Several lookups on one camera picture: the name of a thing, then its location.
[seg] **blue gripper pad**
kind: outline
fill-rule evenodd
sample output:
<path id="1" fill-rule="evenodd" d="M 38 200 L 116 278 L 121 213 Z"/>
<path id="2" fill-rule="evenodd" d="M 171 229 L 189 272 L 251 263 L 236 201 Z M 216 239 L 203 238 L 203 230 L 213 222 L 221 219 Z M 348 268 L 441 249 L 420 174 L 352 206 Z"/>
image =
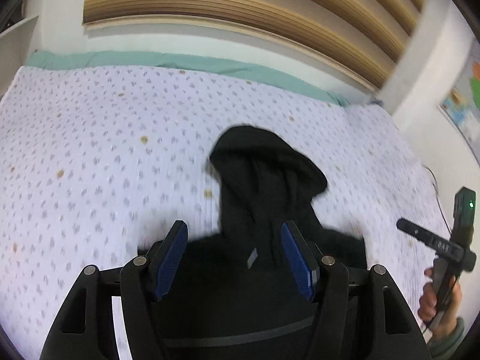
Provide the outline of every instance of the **blue gripper pad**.
<path id="1" fill-rule="evenodd" d="M 311 302 L 315 297 L 315 284 L 319 278 L 318 263 L 293 222 L 282 225 L 280 239 L 298 291 Z"/>
<path id="2" fill-rule="evenodd" d="M 157 301 L 169 293 L 187 241 L 187 225 L 183 221 L 175 221 L 154 257 L 154 260 L 159 258 L 157 283 L 153 290 L 153 296 Z"/>

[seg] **white bedsheet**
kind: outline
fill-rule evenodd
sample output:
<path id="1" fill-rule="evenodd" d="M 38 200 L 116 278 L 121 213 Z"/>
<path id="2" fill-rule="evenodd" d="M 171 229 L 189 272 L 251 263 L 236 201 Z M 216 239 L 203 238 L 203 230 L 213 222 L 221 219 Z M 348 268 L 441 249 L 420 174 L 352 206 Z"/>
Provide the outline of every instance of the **white bedsheet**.
<path id="1" fill-rule="evenodd" d="M 416 314 L 434 254 L 395 228 L 404 216 L 444 237 L 428 175 L 390 116 L 267 85 L 156 67 L 24 67 L 0 104 L 0 323 L 26 360 L 81 269 L 108 269 L 164 237 L 218 232 L 208 155 L 229 126 L 277 133 L 320 168 L 320 222 L 363 236 Z M 121 311 L 114 308 L 116 323 Z M 121 359 L 129 358 L 124 335 Z"/>

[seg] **sleeve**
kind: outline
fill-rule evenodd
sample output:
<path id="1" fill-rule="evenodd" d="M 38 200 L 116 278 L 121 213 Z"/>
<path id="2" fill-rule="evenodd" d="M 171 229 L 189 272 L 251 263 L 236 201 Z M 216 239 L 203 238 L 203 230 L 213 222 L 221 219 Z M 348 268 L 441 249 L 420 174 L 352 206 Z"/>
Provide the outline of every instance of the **sleeve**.
<path id="1" fill-rule="evenodd" d="M 432 360 L 448 360 L 456 351 L 462 342 L 462 335 L 465 330 L 465 323 L 461 317 L 457 318 L 457 327 L 449 336 L 428 342 L 427 347 L 430 351 Z"/>

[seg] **cable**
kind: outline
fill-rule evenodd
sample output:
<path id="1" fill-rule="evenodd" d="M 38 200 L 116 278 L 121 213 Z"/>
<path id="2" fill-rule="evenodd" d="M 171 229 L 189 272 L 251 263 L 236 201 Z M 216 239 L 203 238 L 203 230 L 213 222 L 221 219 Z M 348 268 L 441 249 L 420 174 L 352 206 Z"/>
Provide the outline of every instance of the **cable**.
<path id="1" fill-rule="evenodd" d="M 433 180 L 435 181 L 435 183 L 432 183 L 433 184 L 433 187 L 435 188 L 435 198 L 437 199 L 437 204 L 438 204 L 438 208 L 440 210 L 440 214 L 442 214 L 442 218 L 443 218 L 443 221 L 445 222 L 445 226 L 447 226 L 447 230 L 450 234 L 452 234 L 452 230 L 450 230 L 450 226 L 448 226 L 448 223 L 447 223 L 447 220 L 445 219 L 445 215 L 443 214 L 443 210 L 442 210 L 442 206 L 440 205 L 440 200 L 438 199 L 438 182 L 437 182 L 437 178 L 435 177 L 435 174 L 431 171 L 431 169 L 426 166 L 426 165 L 422 165 L 422 167 L 424 167 L 425 169 L 427 169 L 432 177 L 433 177 Z"/>

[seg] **teal bedsheet edge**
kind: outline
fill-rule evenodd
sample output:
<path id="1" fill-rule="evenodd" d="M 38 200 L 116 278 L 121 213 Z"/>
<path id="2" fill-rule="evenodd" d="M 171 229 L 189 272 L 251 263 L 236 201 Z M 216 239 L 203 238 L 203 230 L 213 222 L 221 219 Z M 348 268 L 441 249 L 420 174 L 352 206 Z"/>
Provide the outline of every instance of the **teal bedsheet edge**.
<path id="1" fill-rule="evenodd" d="M 51 71 L 128 65 L 204 71 L 272 85 L 343 107 L 349 105 L 348 100 L 338 93 L 324 91 L 290 74 L 269 67 L 197 55 L 164 54 L 161 52 L 143 51 L 100 51 L 83 54 L 56 55 L 47 51 L 36 51 L 30 55 L 25 65 Z"/>

